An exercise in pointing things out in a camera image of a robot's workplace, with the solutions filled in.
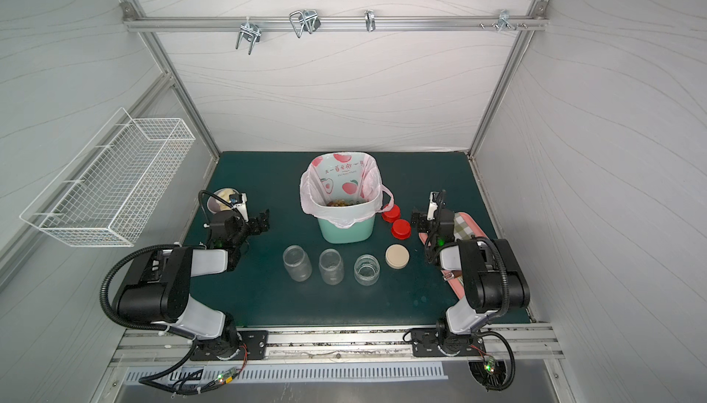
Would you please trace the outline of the red jar lid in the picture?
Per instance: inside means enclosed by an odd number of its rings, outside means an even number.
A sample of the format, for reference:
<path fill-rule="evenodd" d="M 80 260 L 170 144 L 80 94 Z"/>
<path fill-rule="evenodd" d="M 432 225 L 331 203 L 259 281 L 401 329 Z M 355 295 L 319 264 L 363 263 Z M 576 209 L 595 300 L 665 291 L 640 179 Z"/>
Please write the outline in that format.
<path fill-rule="evenodd" d="M 391 226 L 391 234 L 398 240 L 406 240 L 412 235 L 412 226 L 408 221 L 398 219 Z"/>
<path fill-rule="evenodd" d="M 398 205 L 394 204 L 389 211 L 383 211 L 381 217 L 385 222 L 393 224 L 397 220 L 401 219 L 401 209 Z"/>

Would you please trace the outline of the red lid peanut jar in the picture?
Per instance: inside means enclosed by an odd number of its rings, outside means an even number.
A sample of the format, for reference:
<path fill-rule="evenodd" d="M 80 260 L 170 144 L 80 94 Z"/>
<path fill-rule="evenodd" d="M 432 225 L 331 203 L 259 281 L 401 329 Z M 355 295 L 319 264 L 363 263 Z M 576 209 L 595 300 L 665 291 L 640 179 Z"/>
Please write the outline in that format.
<path fill-rule="evenodd" d="M 293 281 L 303 283 L 312 274 L 309 255 L 301 246 L 289 246 L 283 253 L 283 263 Z"/>
<path fill-rule="evenodd" d="M 319 268 L 320 275 L 327 285 L 337 285 L 344 279 L 344 261 L 336 249 L 328 248 L 321 252 Z"/>

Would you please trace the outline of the beige lid glass peanut jar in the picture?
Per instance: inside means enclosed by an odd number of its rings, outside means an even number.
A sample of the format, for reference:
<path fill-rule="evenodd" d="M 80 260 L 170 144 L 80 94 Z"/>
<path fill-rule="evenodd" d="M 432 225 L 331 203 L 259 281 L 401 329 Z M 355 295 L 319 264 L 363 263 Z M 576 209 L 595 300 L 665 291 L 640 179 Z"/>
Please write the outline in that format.
<path fill-rule="evenodd" d="M 362 286 L 372 286 L 379 280 L 380 265 L 376 257 L 362 255 L 353 266 L 356 281 Z"/>

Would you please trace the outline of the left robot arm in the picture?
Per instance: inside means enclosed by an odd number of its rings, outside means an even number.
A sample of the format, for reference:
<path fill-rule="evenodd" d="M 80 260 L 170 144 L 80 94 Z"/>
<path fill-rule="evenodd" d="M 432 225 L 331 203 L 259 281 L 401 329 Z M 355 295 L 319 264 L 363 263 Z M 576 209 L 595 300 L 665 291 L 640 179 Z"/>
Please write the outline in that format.
<path fill-rule="evenodd" d="M 248 239 L 270 229 L 270 211 L 249 215 L 247 195 L 239 191 L 225 199 L 201 190 L 198 202 L 206 242 L 147 246 L 129 254 L 106 274 L 99 304 L 109 320 L 126 329 L 186 338 L 211 359 L 246 358 L 248 344 L 233 316 L 194 299 L 191 280 L 235 270 Z"/>

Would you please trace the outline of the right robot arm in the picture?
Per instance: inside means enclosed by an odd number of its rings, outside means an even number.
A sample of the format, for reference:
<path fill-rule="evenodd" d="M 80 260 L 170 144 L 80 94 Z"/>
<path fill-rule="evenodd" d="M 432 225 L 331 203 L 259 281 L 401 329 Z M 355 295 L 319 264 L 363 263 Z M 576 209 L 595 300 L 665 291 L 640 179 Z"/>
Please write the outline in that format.
<path fill-rule="evenodd" d="M 440 268 L 458 301 L 437 323 L 442 355 L 480 354 L 482 330 L 508 312 L 530 304 L 530 287 L 506 239 L 492 239 L 467 213 L 446 205 L 447 193 L 433 191 L 426 211 L 413 211 L 425 261 Z"/>

